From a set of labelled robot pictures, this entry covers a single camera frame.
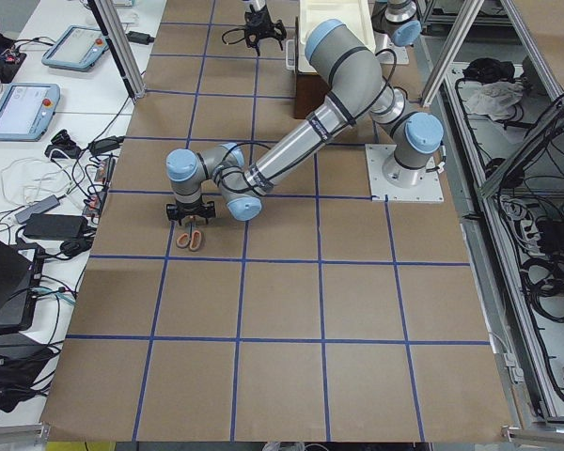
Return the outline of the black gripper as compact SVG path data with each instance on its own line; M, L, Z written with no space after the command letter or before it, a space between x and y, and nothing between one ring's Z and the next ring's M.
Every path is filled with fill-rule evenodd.
M261 55L259 41L261 39L276 39L280 50L286 40L286 27L282 21L273 23L268 12L244 13L244 40L247 45L253 45L257 55Z
M190 204L182 204L176 202L175 204L167 204L165 206L165 213L169 221L174 221L178 227L182 227L182 221L186 217L198 216L204 219L206 225L210 223L210 219L215 217L215 205L213 201L203 202L198 200Z

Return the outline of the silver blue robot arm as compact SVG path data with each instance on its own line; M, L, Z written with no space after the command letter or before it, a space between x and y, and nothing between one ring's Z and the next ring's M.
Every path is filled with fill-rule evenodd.
M243 40L248 48L260 55L259 42L275 39L280 49L287 38L287 30L281 20L272 21L266 1L243 1ZM376 1L371 15L371 27L376 42L375 54L386 49L404 48L415 42L422 31L414 1Z
M175 197L165 208L168 220L214 217L215 206L202 197L201 185L207 180L216 185L236 220L254 218L263 196L363 114L396 145L387 177L392 184L405 187L412 174L426 168L443 140L441 121L405 100L384 77L377 56L345 23L329 19L318 24L308 36L305 56L330 87L322 105L250 166L235 143L202 152L172 150L165 161Z

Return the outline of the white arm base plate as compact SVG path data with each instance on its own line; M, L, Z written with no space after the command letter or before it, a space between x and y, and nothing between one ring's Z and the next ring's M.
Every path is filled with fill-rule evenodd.
M365 145L370 197L375 202L444 202L440 177L433 157L424 168L406 169L395 160L395 145Z

